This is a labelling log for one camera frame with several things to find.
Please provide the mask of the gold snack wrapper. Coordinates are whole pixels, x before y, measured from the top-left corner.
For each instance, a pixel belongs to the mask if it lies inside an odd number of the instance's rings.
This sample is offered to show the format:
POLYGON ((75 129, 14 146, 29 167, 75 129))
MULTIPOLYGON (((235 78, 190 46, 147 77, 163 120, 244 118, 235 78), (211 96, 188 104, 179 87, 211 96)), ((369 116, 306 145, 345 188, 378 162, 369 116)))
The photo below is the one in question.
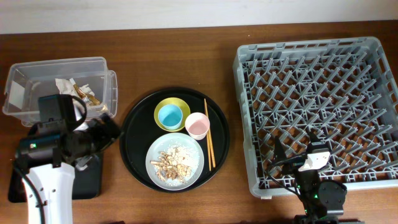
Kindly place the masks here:
POLYGON ((77 95, 88 105, 88 106, 99 106, 101 102, 95 97, 94 92, 89 87, 89 84, 79 87, 76 83, 73 87, 77 95))

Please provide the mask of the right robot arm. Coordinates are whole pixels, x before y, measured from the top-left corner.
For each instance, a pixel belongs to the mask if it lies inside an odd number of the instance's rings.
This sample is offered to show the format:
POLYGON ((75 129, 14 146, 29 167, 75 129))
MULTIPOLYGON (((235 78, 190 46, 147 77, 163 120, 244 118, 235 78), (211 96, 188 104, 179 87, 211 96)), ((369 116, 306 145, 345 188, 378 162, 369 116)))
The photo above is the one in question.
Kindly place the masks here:
POLYGON ((339 223, 343 214, 347 187, 335 180, 321 180, 318 171, 326 166, 331 149, 312 132, 308 133, 310 142, 306 151, 287 157, 278 137, 275 138, 274 160, 267 167, 267 176, 280 184, 269 171, 281 167, 284 175, 294 177, 294 188, 288 189, 303 203, 304 215, 296 215, 294 224, 339 223))

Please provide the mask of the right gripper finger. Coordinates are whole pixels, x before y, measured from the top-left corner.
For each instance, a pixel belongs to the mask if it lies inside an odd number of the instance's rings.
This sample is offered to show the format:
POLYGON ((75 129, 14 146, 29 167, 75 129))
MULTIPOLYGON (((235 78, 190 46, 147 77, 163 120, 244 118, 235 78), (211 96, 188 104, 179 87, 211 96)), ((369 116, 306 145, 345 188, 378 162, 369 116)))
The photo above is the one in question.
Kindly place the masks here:
POLYGON ((307 134, 310 138, 310 142, 312 144, 320 144, 321 140, 312 132, 312 131, 307 131, 307 134))
POLYGON ((274 162, 280 162, 286 160, 286 154, 284 147, 278 137, 275 137, 274 144, 274 162))

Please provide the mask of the white paper napkin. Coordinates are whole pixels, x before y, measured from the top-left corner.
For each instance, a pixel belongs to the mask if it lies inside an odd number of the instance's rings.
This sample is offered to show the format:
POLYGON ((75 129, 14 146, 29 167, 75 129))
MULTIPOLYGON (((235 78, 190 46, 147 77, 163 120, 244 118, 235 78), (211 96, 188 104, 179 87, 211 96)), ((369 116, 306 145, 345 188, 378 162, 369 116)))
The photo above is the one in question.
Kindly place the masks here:
POLYGON ((70 78, 69 80, 68 79, 59 79, 59 78, 55 79, 55 84, 56 84, 60 94, 72 95, 72 96, 79 97, 73 87, 74 83, 76 83, 76 81, 73 78, 70 78))

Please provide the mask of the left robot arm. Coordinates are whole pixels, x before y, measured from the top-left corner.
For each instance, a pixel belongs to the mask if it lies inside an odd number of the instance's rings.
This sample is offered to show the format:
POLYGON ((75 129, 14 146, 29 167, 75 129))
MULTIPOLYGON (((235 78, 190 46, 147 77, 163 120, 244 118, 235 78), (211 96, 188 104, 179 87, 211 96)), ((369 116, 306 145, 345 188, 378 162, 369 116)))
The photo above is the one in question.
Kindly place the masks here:
POLYGON ((27 197, 29 223, 72 223, 76 169, 121 135, 107 114, 86 120, 86 103, 77 96, 49 95, 38 100, 40 121, 19 141, 13 169, 27 197))

